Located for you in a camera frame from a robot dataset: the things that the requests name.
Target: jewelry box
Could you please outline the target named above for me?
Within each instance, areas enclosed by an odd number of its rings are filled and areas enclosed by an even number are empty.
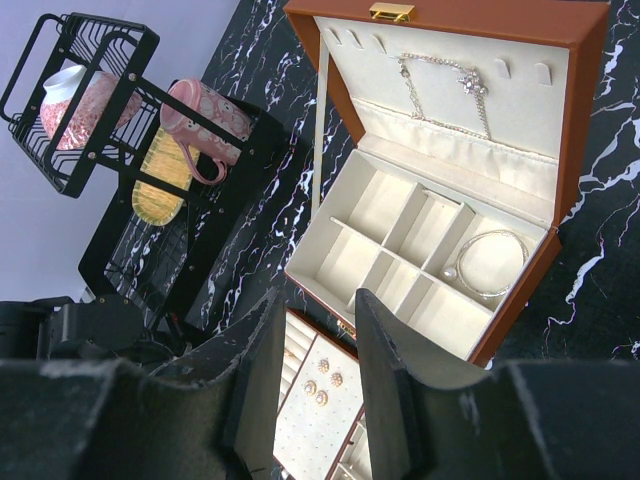
[[[289,478],[370,480],[354,350],[287,310],[274,457]]]
[[[357,144],[286,274],[354,336],[367,288],[486,365],[561,249],[608,6],[291,0],[285,11],[318,69],[315,170],[327,92]]]

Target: silver necklace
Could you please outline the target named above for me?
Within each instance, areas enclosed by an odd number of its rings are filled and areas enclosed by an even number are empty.
[[[522,250],[522,265],[527,263],[527,259],[529,258],[529,249],[515,233],[510,232],[509,230],[493,230],[491,232],[485,232],[485,233],[481,233],[480,235],[476,235],[467,243],[465,243],[460,249],[460,251],[458,252],[458,256],[456,257],[456,261],[453,263],[453,265],[449,265],[442,271],[442,275],[444,276],[444,278],[448,282],[453,282],[456,279],[459,279],[460,283],[464,288],[475,293],[479,297],[482,297],[485,299],[501,297],[502,295],[507,293],[513,286],[512,284],[509,284],[506,287],[503,287],[500,290],[496,290],[496,291],[482,291],[470,285],[469,282],[464,278],[464,275],[462,273],[462,261],[464,260],[464,257],[469,251],[469,249],[471,248],[471,246],[474,243],[478,242],[479,240],[482,240],[483,238],[486,238],[492,235],[501,235],[503,237],[509,237],[516,240],[520,245],[520,249]]]
[[[480,121],[482,122],[482,126],[484,128],[484,135],[479,135],[475,132],[467,130],[466,128],[456,127],[455,125],[449,125],[447,123],[438,122],[437,120],[427,118],[424,114],[424,110],[422,109],[420,99],[418,98],[416,87],[413,83],[413,80],[411,79],[411,72],[409,72],[409,69],[407,68],[407,60],[420,60],[422,62],[432,63],[434,65],[443,65],[446,67],[451,67],[462,73],[464,76],[458,79],[458,83],[462,84],[462,86],[464,87],[464,93],[466,93],[467,95],[473,95],[473,98],[476,102],[476,109],[478,110],[478,116],[480,117]],[[475,68],[465,68],[458,62],[455,62],[453,60],[444,60],[438,57],[417,55],[414,53],[401,54],[398,57],[398,63],[400,64],[400,75],[402,75],[405,79],[405,83],[409,88],[409,97],[411,98],[411,102],[413,103],[413,106],[415,108],[415,111],[411,114],[411,118],[422,120],[423,122],[428,122],[433,125],[437,125],[438,127],[448,128],[450,130],[465,133],[473,137],[491,140],[491,130],[489,129],[489,122],[487,121],[487,111],[485,109],[483,98],[484,95],[489,93],[489,90],[487,90],[487,87],[484,86],[482,78]]]

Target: black metal rack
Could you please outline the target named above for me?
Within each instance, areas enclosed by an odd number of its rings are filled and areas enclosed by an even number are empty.
[[[58,39],[23,112],[9,117],[5,113],[6,103],[48,21],[56,23]],[[79,197],[95,166],[102,165],[117,171],[121,181],[143,181],[204,206],[206,200],[201,196],[140,171],[140,165],[157,132],[158,113],[163,103],[225,142],[240,150],[244,148],[245,142],[142,76],[158,43],[158,35],[141,24],[79,13],[61,17],[47,14],[40,17],[0,99],[0,115],[9,122],[9,131],[14,140],[58,192],[69,197]],[[84,65],[87,71],[50,140],[39,115],[46,93],[43,83],[67,61]],[[99,70],[110,72],[119,79],[107,108],[84,148],[57,150],[93,74]],[[142,106],[129,122],[116,128],[134,92],[142,97]]]
[[[47,22],[55,22],[57,41],[24,110],[9,117],[5,113],[7,101]],[[181,321],[188,313],[238,215],[256,192],[266,164],[281,141],[282,130],[265,112],[230,98],[255,120],[251,135],[241,141],[149,82],[142,75],[158,43],[158,35],[141,24],[79,13],[43,15],[0,98],[0,116],[9,122],[14,140],[61,194],[77,198],[96,165],[118,172],[118,190],[79,270],[96,295],[125,295],[146,310],[147,321],[151,316],[155,326],[161,317],[168,315]],[[69,61],[84,65],[87,71],[49,139],[39,115],[45,97],[43,83]],[[90,79],[99,70],[119,79],[107,107],[83,149],[57,150]],[[134,92],[142,97],[142,106],[129,122],[116,128]],[[222,184],[192,182],[189,190],[183,190],[140,171],[158,130],[163,103],[241,150],[237,164]],[[216,168],[201,155],[198,169],[203,175],[215,177]],[[131,206],[136,181],[186,200],[187,208],[165,227],[145,224],[133,214]],[[131,242],[140,248],[128,248]]]

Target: stud earring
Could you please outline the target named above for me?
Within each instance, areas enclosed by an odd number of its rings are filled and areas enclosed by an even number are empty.
[[[342,385],[342,383],[343,383],[342,374],[338,372],[331,374],[331,385],[338,388],[340,385]]]
[[[316,403],[319,407],[324,407],[327,403],[329,403],[329,395],[324,390],[320,390],[318,395],[316,395]]]
[[[327,373],[329,371],[329,360],[323,358],[318,362],[318,371],[320,373]]]
[[[317,386],[316,386],[316,382],[309,380],[307,383],[305,383],[302,388],[304,389],[304,393],[307,394],[308,397],[312,397],[313,395],[316,394],[316,390],[317,390]]]

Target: pink floral mug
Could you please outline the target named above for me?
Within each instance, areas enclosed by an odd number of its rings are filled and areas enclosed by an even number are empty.
[[[252,128],[250,118],[225,97],[199,80],[180,80],[171,87],[169,94],[236,138],[240,140],[249,138]],[[206,185],[220,183],[227,176],[227,167],[235,165],[238,161],[241,153],[238,148],[166,104],[162,104],[160,108],[160,124],[180,146],[193,178],[199,182]],[[196,162],[189,152],[189,145],[211,157],[218,166],[218,176],[214,180],[208,180],[198,172]]]

